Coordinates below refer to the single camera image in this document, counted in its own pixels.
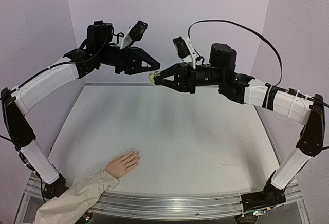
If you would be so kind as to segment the yellow nail polish bottle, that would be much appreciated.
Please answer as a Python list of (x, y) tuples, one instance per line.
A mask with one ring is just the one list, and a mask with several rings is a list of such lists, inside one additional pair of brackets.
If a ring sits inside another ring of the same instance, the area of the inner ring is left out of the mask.
[(155, 79), (157, 77), (159, 77), (159, 76), (160, 76), (160, 72), (159, 71), (151, 72), (149, 74), (148, 78), (149, 78), (149, 80), (150, 80), (150, 82), (151, 82), (152, 85), (155, 85)]

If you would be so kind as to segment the beige sleeved forearm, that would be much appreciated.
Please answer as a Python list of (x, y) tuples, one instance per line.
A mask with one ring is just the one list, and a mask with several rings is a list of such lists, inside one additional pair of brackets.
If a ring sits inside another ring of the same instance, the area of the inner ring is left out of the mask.
[(117, 178), (106, 170), (99, 170), (76, 182), (60, 197), (43, 204), (36, 212), (34, 223), (76, 223), (103, 192), (118, 185)]

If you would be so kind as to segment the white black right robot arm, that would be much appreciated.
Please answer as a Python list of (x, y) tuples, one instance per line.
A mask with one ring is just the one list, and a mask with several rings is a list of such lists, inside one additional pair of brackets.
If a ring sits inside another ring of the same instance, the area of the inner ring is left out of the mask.
[(243, 213), (257, 215), (286, 201), (285, 189), (310, 158), (323, 148), (325, 112), (323, 97), (303, 95), (295, 89), (280, 88), (253, 76), (235, 72), (237, 52), (226, 44), (211, 46), (208, 65), (181, 63), (150, 74), (154, 85), (178, 92), (195, 93), (198, 86), (218, 85), (219, 94), (239, 103), (261, 107), (303, 125), (295, 149), (267, 180), (262, 191), (241, 195)]

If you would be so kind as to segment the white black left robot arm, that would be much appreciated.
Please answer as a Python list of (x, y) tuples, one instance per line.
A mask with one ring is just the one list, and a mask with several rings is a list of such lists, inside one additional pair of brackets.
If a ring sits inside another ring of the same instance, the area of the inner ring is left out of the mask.
[(95, 21), (87, 28), (79, 48), (63, 55), (54, 64), (39, 71), (22, 84), (1, 91), (1, 107), (10, 141), (21, 161), (41, 183), (44, 200), (64, 202), (69, 189), (62, 174), (50, 162), (38, 143), (26, 115), (61, 87), (84, 78), (101, 65), (113, 66), (116, 74), (134, 75), (160, 68), (160, 63), (133, 44), (139, 42), (148, 24), (138, 21), (127, 33), (115, 33), (112, 23)]

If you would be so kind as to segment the bare human hand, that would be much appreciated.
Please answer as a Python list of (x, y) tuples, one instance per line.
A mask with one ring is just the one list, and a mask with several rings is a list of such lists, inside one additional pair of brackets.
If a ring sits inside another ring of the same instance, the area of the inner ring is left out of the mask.
[(105, 170), (115, 178), (121, 178), (139, 165), (140, 153), (131, 151), (110, 161)]

